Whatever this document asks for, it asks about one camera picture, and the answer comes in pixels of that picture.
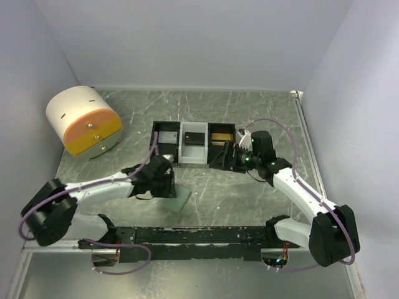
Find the black cards in middle bin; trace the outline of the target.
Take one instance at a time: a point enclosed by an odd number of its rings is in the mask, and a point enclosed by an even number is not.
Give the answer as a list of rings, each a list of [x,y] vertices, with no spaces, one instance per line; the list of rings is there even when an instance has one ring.
[[[202,132],[186,132],[185,145],[186,146],[204,146],[205,134]]]

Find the round drawer cabinet white orange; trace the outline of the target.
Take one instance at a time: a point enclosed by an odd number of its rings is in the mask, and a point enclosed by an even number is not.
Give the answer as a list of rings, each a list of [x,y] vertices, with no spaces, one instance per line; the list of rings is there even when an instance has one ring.
[[[58,93],[47,104],[46,117],[67,152],[82,159],[104,154],[122,137],[119,115],[91,87]]]

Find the gold cards in right bin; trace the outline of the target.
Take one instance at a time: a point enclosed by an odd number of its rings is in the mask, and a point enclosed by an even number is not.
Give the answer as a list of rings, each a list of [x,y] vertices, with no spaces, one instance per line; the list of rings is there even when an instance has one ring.
[[[227,141],[234,141],[234,136],[230,133],[212,133],[211,145],[223,146]]]

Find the black right tray bin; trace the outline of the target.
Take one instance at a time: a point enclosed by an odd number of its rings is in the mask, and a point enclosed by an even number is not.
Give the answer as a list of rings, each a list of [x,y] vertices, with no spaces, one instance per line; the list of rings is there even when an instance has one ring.
[[[235,124],[208,123],[208,164],[220,154],[226,141],[236,141]]]

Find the green card holder wallet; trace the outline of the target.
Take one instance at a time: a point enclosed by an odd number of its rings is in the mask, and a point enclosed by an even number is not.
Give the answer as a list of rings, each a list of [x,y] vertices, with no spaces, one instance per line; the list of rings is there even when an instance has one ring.
[[[191,190],[181,184],[176,184],[175,191],[176,197],[165,199],[163,207],[171,212],[179,213],[190,198]]]

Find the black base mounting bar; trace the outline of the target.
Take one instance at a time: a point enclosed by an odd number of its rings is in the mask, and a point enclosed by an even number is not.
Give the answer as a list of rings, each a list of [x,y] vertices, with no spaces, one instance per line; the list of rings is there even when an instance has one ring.
[[[262,253],[283,249],[266,226],[116,227],[100,239],[116,245],[121,263],[145,260],[242,259],[261,261]]]

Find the silver cards in left bin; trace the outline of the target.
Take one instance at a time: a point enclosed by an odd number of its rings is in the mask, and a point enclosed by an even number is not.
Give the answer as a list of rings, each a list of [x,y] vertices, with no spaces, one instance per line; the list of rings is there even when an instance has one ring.
[[[175,131],[160,131],[158,133],[158,143],[176,144],[178,142],[178,133]]]

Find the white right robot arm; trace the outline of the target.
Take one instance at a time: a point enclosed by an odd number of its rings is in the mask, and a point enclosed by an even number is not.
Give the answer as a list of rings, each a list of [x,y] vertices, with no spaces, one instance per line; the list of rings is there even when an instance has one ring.
[[[268,246],[279,247],[285,241],[308,249],[318,265],[352,263],[360,251],[357,224],[348,205],[338,206],[301,180],[290,162],[276,155],[271,135],[266,131],[246,133],[251,147],[225,141],[222,150],[209,163],[210,168],[246,173],[256,170],[270,186],[283,192],[306,216],[308,225],[289,216],[274,217],[264,233]]]

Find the white middle tray bin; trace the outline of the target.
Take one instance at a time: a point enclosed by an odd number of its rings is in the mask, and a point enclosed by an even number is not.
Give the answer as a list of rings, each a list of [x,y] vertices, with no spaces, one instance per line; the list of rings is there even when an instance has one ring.
[[[178,162],[206,164],[208,159],[208,124],[205,122],[180,123]]]

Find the black tray bin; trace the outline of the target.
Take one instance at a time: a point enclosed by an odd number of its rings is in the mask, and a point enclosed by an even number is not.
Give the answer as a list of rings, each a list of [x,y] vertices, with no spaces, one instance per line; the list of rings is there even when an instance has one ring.
[[[220,154],[226,141],[236,141],[235,124],[208,123],[208,164]]]
[[[155,132],[158,133],[157,146],[161,155],[173,155],[174,163],[179,163],[180,122],[154,121],[152,125],[150,145],[153,143]]]

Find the black left tray bin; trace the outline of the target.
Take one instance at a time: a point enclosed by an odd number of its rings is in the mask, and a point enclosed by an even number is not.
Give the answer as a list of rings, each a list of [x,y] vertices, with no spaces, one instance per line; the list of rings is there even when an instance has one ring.
[[[153,143],[155,132],[158,133],[157,146],[161,155],[173,155],[174,163],[179,163],[180,122],[154,121],[152,125],[150,145]]]

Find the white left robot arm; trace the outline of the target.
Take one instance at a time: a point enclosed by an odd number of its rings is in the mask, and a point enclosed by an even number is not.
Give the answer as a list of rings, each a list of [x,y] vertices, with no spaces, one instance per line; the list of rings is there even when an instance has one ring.
[[[94,239],[101,248],[115,244],[116,232],[105,216],[85,216],[81,212],[94,204],[144,194],[166,199],[178,212],[184,205],[184,188],[175,183],[172,155],[155,155],[147,163],[125,168],[111,176],[83,183],[64,184],[59,179],[45,183],[21,211],[22,225],[40,246],[61,239]]]

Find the aluminium right side rail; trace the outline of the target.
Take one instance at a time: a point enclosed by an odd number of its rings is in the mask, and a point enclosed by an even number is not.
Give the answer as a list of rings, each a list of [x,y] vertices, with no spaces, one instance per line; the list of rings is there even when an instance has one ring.
[[[307,148],[307,152],[308,152],[308,155],[310,158],[310,165],[312,166],[312,172],[315,177],[317,190],[320,192],[322,199],[326,199],[327,197],[326,197],[326,193],[325,193],[324,184],[322,182],[322,178],[321,178],[320,171],[319,171],[319,166],[318,166],[317,160],[315,158],[315,153],[314,153],[314,150],[312,147],[308,127],[307,127],[304,112],[302,109],[301,100],[302,100],[304,93],[301,91],[298,91],[298,90],[291,90],[290,95],[293,98],[294,104],[296,106],[296,111],[297,111],[297,115],[299,117],[302,135],[305,139],[305,146]]]

